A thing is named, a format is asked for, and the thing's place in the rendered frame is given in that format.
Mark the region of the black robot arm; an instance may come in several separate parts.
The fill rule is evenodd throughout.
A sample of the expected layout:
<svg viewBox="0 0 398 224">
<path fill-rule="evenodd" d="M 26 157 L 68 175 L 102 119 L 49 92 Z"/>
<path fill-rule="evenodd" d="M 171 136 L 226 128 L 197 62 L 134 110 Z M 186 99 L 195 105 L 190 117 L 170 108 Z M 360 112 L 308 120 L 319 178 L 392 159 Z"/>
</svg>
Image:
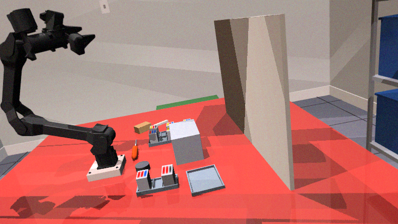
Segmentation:
<svg viewBox="0 0 398 224">
<path fill-rule="evenodd" d="M 5 42 L 0 45 L 0 59 L 4 65 L 3 95 L 1 109 L 5 112 L 9 124 L 20 136 L 51 135 L 87 141 L 93 145 L 91 153 L 95 155 L 99 169 L 115 167 L 118 156 L 111 144 L 116 132 L 108 125 L 96 124 L 92 128 L 50 122 L 35 115 L 20 100 L 21 71 L 27 61 L 36 60 L 35 54 L 48 51 L 48 43 L 41 34 L 27 35 L 36 32 L 38 26 L 30 8 L 13 10 L 7 14 L 14 29 Z M 42 30 L 51 33 L 66 33 L 62 28 L 63 13 L 45 10 L 39 15 L 45 21 Z M 19 119 L 17 113 L 23 115 Z"/>
</svg>

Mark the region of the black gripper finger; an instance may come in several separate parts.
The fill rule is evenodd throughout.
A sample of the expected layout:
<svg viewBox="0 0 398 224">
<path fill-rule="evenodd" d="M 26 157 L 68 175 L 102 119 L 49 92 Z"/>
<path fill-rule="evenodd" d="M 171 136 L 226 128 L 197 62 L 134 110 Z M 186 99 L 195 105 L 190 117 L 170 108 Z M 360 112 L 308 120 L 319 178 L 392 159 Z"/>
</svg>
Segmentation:
<svg viewBox="0 0 398 224">
<path fill-rule="evenodd" d="M 82 27 L 73 27 L 73 26 L 64 26 L 62 25 L 62 28 L 65 28 L 66 33 L 71 35 L 71 34 L 76 34 L 76 32 L 80 32 L 82 30 Z"/>
<path fill-rule="evenodd" d="M 76 34 L 79 34 L 76 32 Z M 80 35 L 80 34 L 79 34 Z M 84 43 L 84 48 L 87 47 L 87 45 L 95 38 L 95 34 L 91 35 L 80 35 L 83 38 L 83 43 Z"/>
</svg>

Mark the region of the tan rectangular block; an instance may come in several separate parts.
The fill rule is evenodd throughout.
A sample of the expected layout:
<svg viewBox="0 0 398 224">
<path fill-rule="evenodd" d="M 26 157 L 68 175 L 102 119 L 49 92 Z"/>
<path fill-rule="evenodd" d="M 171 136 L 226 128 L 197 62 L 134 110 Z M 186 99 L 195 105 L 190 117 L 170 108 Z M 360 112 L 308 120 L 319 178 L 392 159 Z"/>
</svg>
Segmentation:
<svg viewBox="0 0 398 224">
<path fill-rule="evenodd" d="M 134 126 L 134 130 L 135 130 L 135 132 L 141 134 L 143 132 L 148 131 L 150 129 L 150 126 L 151 126 L 151 123 L 145 121 L 143 123 L 140 123 L 140 124 Z"/>
</svg>

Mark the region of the dark grey cylinder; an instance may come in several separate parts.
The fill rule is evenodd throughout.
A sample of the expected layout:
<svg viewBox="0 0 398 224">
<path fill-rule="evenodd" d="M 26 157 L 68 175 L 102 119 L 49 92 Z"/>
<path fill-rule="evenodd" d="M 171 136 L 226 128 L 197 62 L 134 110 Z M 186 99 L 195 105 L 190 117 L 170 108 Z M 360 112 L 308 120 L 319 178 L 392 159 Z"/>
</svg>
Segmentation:
<svg viewBox="0 0 398 224">
<path fill-rule="evenodd" d="M 135 165 L 135 168 L 136 168 L 136 172 L 141 171 L 141 170 L 146 170 L 146 169 L 149 170 L 150 165 L 149 165 L 148 161 L 141 161 Z"/>
</svg>

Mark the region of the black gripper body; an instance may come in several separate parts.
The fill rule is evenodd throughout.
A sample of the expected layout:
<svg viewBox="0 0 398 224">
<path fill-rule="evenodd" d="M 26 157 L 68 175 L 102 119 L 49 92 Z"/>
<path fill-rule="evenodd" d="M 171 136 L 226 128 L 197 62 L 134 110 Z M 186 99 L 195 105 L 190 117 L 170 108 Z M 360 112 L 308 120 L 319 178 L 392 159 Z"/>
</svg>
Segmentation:
<svg viewBox="0 0 398 224">
<path fill-rule="evenodd" d="M 85 54 L 83 38 L 79 34 L 51 33 L 44 30 L 42 30 L 41 34 L 48 43 L 48 51 L 55 52 L 55 49 L 62 47 L 68 49 L 69 43 L 73 52 L 78 55 Z"/>
</svg>

